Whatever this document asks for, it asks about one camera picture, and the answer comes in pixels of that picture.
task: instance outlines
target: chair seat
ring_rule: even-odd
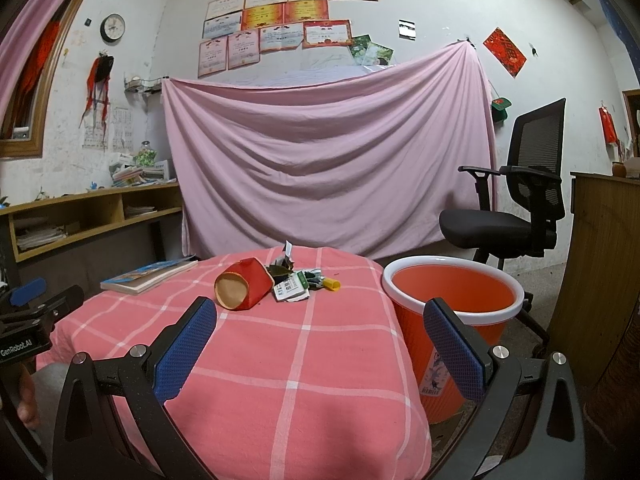
[[[450,209],[440,213],[444,237],[461,249],[484,249],[498,258],[524,256],[531,250],[531,224],[499,211]],[[556,232],[547,230],[545,249],[556,246]]]

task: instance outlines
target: clock face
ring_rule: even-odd
[[[108,16],[100,26],[100,34],[105,41],[117,41],[124,35],[124,19],[119,14]]]

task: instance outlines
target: bookshelf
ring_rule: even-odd
[[[153,206],[155,211],[126,218],[128,206]],[[88,193],[39,200],[0,209],[0,251],[9,276],[17,266],[32,258],[63,249],[91,238],[182,211],[178,183],[99,189]],[[20,250],[17,237],[25,221],[46,218],[54,226],[72,226],[66,238],[39,247]]]

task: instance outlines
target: yellow marker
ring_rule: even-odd
[[[332,280],[331,278],[325,278],[322,280],[322,286],[324,286],[326,290],[330,290],[332,292],[340,290],[340,282],[338,280]]]

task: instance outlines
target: bucket label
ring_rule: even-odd
[[[428,397],[439,397],[449,381],[449,371],[444,365],[438,351],[431,352],[429,364],[420,383],[420,394]]]

